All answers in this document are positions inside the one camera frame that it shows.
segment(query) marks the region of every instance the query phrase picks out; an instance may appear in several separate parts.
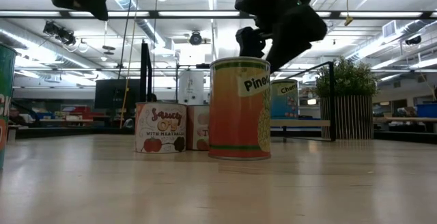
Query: food can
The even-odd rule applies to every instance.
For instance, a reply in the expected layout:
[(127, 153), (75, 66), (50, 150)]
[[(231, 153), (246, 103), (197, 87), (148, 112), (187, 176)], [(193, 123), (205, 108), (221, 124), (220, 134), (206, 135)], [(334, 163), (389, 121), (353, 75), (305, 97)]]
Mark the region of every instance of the food can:
[(140, 153), (185, 151), (186, 106), (163, 102), (137, 103), (135, 150)]
[(0, 43), (0, 169), (5, 160), (16, 51)]
[(211, 64), (209, 156), (270, 158), (270, 64), (232, 57)]
[(186, 125), (186, 149), (208, 151), (210, 107), (208, 105), (190, 105)]
[(284, 79), (271, 83), (272, 120), (299, 118), (298, 81)]

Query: wooden planter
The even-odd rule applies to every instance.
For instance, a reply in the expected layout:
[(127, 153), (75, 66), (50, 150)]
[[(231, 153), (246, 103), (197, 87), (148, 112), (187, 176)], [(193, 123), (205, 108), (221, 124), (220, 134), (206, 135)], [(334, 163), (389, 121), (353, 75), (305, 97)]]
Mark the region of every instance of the wooden planter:
[[(322, 120), (330, 120), (329, 98), (320, 99)], [(371, 96), (335, 97), (337, 139), (373, 139)], [(322, 137), (330, 138), (329, 127), (322, 127)]]

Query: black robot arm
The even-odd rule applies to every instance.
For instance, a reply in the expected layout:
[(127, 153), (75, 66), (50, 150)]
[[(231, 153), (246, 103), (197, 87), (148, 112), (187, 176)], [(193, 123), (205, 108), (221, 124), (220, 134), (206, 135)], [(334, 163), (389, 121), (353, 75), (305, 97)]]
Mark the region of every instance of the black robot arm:
[(310, 42), (323, 40), (324, 21), (309, 6), (311, 0), (236, 0), (235, 8), (255, 15), (258, 29), (246, 27), (236, 34), (240, 56), (262, 57), (266, 39), (273, 40), (266, 58), (271, 71), (311, 48)]

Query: green plant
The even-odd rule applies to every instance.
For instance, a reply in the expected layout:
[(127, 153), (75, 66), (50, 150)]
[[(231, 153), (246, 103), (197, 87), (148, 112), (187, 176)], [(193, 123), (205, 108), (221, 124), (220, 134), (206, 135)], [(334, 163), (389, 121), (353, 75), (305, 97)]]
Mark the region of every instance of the green plant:
[[(313, 91), (320, 98), (327, 98), (330, 94), (329, 67), (320, 68), (318, 74), (320, 77)], [(336, 96), (374, 96), (378, 93), (378, 78), (371, 72), (370, 66), (363, 62), (356, 64), (340, 56), (334, 61), (334, 78)]]

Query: green can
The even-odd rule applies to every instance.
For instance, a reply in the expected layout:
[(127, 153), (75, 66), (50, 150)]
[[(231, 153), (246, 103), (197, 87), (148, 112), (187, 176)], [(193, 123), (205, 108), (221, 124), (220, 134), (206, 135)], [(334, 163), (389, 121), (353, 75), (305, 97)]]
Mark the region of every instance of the green can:
[(0, 169), (5, 160), (16, 51), (0, 43)]

